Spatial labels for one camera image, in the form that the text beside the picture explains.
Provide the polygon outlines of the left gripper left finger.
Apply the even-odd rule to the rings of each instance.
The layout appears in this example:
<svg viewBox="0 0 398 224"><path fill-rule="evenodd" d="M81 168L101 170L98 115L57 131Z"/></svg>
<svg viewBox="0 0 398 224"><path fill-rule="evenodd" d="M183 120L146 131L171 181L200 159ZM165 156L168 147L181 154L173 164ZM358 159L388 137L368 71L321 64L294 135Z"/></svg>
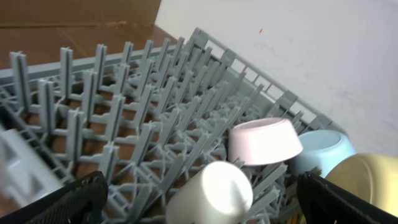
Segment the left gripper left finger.
<svg viewBox="0 0 398 224"><path fill-rule="evenodd" d="M2 217L1 224L95 224L107 199L107 181L97 170Z"/></svg>

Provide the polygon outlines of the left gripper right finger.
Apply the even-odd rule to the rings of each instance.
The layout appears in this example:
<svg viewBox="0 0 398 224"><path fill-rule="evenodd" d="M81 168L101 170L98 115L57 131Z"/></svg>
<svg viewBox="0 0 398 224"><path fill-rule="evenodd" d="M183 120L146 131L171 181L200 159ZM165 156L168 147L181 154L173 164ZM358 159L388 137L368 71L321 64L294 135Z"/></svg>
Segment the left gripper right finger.
<svg viewBox="0 0 398 224"><path fill-rule="evenodd" d="M297 198L307 224L397 224L397 217L313 172L299 175Z"/></svg>

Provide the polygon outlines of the light blue bowl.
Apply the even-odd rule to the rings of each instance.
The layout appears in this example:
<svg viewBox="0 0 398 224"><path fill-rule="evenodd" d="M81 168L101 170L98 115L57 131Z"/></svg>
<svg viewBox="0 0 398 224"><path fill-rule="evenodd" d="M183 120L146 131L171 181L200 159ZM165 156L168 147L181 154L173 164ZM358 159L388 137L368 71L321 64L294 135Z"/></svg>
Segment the light blue bowl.
<svg viewBox="0 0 398 224"><path fill-rule="evenodd" d="M296 177L317 167L325 178L340 162L356 154L348 136L334 130L321 129L301 134L300 154L289 161L290 173Z"/></svg>

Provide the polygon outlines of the yellow plate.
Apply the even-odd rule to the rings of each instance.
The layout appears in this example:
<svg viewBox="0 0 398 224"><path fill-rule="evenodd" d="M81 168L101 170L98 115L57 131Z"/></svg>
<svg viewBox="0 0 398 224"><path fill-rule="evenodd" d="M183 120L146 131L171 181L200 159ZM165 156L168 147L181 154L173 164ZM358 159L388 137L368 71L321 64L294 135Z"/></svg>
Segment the yellow plate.
<svg viewBox="0 0 398 224"><path fill-rule="evenodd" d="M397 157L355 154L341 161L325 179L371 205L397 216Z"/></svg>

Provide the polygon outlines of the white pink bowl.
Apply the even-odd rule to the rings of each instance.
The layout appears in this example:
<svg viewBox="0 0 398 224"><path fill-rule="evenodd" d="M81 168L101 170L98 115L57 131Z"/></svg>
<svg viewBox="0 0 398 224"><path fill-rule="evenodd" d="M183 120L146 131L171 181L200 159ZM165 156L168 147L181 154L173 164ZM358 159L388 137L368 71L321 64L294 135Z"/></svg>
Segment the white pink bowl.
<svg viewBox="0 0 398 224"><path fill-rule="evenodd" d="M228 160L245 166L286 161L300 154L303 146L287 118L262 118L229 130Z"/></svg>

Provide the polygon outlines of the cream white cup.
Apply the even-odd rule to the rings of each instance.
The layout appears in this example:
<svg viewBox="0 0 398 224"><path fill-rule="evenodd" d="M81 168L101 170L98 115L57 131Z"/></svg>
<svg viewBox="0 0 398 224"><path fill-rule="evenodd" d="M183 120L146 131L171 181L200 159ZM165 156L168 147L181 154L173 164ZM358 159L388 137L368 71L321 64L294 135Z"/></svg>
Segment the cream white cup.
<svg viewBox="0 0 398 224"><path fill-rule="evenodd" d="M167 224L235 224L252 206L253 190L234 164L216 161L195 174L167 204Z"/></svg>

